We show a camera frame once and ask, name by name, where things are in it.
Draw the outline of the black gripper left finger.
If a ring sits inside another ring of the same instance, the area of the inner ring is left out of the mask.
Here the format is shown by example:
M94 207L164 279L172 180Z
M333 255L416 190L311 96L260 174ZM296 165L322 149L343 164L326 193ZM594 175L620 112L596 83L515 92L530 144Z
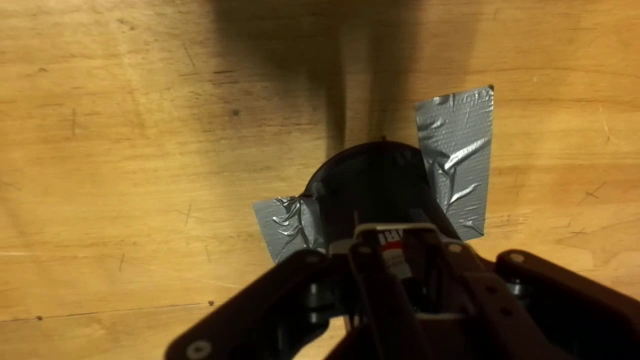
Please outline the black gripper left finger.
M421 360L425 340L382 252L364 242L341 254L299 249L189 325L164 360L292 360L343 317L330 357Z

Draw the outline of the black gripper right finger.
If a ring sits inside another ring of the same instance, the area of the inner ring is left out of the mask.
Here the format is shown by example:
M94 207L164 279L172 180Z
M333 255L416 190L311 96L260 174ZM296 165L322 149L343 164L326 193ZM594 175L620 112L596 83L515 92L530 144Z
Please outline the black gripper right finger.
M406 242L435 360L640 360L640 302L531 252Z

